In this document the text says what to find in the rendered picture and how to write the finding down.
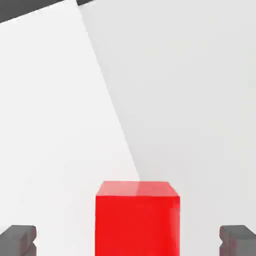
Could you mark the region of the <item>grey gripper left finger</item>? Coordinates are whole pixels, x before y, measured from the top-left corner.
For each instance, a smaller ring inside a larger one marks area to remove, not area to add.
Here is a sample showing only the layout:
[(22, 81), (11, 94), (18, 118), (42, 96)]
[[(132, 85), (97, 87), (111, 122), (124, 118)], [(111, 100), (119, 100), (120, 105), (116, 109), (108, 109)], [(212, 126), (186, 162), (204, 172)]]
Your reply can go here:
[(0, 256), (37, 256), (34, 225), (11, 225), (0, 234)]

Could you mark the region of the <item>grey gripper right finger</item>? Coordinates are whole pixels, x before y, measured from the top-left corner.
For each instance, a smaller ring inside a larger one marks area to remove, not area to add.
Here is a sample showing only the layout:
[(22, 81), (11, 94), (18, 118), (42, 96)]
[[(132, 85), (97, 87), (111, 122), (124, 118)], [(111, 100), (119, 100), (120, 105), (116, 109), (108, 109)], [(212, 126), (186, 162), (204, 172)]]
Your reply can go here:
[(256, 234), (245, 225), (222, 225), (219, 256), (256, 256)]

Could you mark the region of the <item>small red cube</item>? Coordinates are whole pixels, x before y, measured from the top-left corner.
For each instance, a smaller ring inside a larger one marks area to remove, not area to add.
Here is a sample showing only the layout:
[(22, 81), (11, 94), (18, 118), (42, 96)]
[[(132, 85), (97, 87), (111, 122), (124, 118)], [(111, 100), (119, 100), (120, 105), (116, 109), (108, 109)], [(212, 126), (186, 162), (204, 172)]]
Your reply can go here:
[(180, 196), (167, 181), (104, 181), (95, 256), (180, 256)]

